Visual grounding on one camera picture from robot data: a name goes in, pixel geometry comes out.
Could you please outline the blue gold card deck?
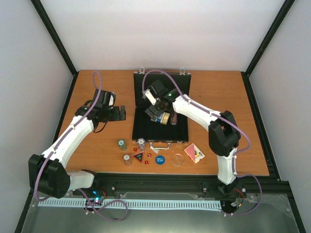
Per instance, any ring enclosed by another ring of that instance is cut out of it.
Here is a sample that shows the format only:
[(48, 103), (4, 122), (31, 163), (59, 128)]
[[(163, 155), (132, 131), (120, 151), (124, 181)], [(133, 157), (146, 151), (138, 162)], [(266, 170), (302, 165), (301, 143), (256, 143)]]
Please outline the blue gold card deck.
[(159, 117), (157, 117), (155, 121), (156, 123), (167, 125), (169, 118), (170, 118), (170, 113), (164, 112)]

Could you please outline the black poker set case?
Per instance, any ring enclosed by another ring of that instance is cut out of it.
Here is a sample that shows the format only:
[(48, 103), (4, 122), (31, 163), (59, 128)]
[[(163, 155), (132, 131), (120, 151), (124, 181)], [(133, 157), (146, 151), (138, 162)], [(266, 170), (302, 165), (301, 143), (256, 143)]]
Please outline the black poker set case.
[(134, 92), (135, 92), (135, 115), (132, 132), (134, 141), (139, 138), (145, 139), (147, 142), (163, 142), (163, 143), (185, 143), (189, 141), (188, 119), (186, 116), (177, 114), (176, 124), (172, 125), (170, 120), (168, 123), (161, 124), (154, 122), (145, 113), (145, 110), (151, 103), (143, 98), (142, 85), (148, 88), (153, 82), (159, 80), (168, 91), (175, 88), (172, 81), (163, 73), (152, 72), (148, 74), (143, 81), (144, 73), (134, 72)]

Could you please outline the blue poker chip stack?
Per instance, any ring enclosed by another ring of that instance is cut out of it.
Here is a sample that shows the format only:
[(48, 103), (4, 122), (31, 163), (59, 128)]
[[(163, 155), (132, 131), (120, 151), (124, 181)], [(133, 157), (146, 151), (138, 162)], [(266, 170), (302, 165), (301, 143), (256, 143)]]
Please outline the blue poker chip stack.
[(141, 151), (144, 151), (145, 148), (146, 148), (146, 145), (145, 145), (145, 139), (144, 138), (139, 138), (137, 140), (137, 145), (138, 145), (138, 148), (141, 150)]

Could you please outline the red back card deck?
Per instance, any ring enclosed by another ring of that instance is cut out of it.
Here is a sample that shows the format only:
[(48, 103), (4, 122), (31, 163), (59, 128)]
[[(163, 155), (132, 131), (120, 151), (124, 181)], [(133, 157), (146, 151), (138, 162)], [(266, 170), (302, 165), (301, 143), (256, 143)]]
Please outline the red back card deck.
[(199, 148), (194, 144), (190, 144), (184, 149), (187, 156), (196, 164), (205, 158), (205, 155), (199, 150)]

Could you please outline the dark brown patterned card deck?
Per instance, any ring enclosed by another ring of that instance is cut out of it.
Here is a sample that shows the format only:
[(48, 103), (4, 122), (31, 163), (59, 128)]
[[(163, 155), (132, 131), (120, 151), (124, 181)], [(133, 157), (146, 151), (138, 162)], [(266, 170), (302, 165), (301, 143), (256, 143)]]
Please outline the dark brown patterned card deck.
[(170, 124), (171, 124), (171, 125), (176, 125), (176, 124), (177, 124), (177, 113), (174, 113), (174, 114), (171, 116)]

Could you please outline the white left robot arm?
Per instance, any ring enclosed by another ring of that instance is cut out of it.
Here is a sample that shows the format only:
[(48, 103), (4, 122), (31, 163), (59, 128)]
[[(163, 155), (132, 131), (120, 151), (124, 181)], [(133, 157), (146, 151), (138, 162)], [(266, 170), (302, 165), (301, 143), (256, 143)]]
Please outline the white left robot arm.
[(67, 172), (70, 157), (84, 138), (94, 131), (100, 122), (123, 121), (126, 119), (125, 106), (91, 109), (81, 106), (70, 125), (60, 137), (40, 155), (32, 155), (28, 161), (30, 187), (37, 201), (46, 197), (62, 198), (68, 191), (84, 188), (90, 195), (97, 195), (101, 183), (95, 179), (95, 172), (80, 170)]

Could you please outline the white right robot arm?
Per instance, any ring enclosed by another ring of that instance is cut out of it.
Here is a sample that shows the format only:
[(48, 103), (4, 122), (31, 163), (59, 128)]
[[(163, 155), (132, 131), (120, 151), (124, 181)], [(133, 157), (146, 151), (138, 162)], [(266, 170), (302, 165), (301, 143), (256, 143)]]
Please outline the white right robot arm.
[(176, 88), (168, 93), (165, 91), (160, 93), (148, 88), (142, 94), (143, 98), (151, 103), (146, 109), (146, 114), (151, 119), (156, 119), (164, 112), (174, 111), (207, 130), (209, 147), (217, 155), (216, 189), (223, 196), (229, 195), (236, 185), (237, 173), (234, 159), (241, 138), (233, 115), (229, 111), (221, 113), (211, 110)]

